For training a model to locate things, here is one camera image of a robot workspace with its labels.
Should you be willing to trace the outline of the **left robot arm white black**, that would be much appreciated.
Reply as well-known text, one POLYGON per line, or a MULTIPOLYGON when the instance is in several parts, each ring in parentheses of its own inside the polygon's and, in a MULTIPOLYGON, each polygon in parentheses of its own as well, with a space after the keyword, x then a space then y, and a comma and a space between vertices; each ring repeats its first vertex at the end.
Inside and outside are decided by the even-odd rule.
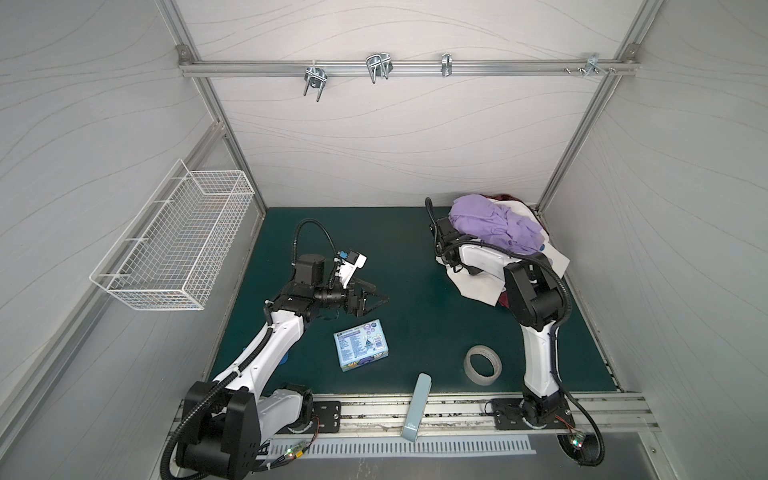
POLYGON ((251 473, 289 465, 310 447, 303 442, 272 461, 259 453, 284 428, 318 429, 308 388, 286 386, 271 395, 264 388, 289 350, 323 310, 362 318, 388 297, 357 278, 366 262, 357 251, 333 249, 330 258, 292 254, 293 273, 265 303, 265 322, 242 353, 210 381, 198 381, 183 400, 180 423, 161 454, 163 479, 244 479, 251 473))

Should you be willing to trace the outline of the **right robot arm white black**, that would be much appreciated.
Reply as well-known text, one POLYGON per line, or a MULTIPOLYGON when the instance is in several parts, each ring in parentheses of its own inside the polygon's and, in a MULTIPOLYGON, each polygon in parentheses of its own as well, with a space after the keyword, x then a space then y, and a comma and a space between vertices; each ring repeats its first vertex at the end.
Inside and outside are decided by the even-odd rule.
POLYGON ((448 217, 438 219, 429 197, 425 208, 436 259, 449 272, 477 282, 490 279, 502 284, 493 297, 507 298, 507 308, 523 334, 526 370, 518 410, 526 425, 543 429, 559 411, 573 405, 599 437, 596 422, 565 387, 559 373, 558 332, 569 320, 573 302, 550 259, 540 251, 524 255, 509 250, 456 228, 448 217))

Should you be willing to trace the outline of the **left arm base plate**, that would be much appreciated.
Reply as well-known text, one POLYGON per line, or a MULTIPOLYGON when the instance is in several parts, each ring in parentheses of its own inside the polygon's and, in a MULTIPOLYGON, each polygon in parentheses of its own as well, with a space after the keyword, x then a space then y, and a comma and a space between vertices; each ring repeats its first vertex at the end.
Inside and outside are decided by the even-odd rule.
POLYGON ((281 434, 338 433, 341 425, 341 403, 320 401, 311 407, 304 405, 298 419, 283 427, 281 434))

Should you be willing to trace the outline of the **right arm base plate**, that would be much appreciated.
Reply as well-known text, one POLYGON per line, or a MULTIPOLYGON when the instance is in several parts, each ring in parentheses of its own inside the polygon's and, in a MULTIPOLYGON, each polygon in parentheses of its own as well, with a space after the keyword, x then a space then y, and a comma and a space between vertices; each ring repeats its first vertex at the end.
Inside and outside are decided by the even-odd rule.
POLYGON ((493 398, 487 404, 496 430, 567 430, 575 421, 567 399, 555 394, 493 398))

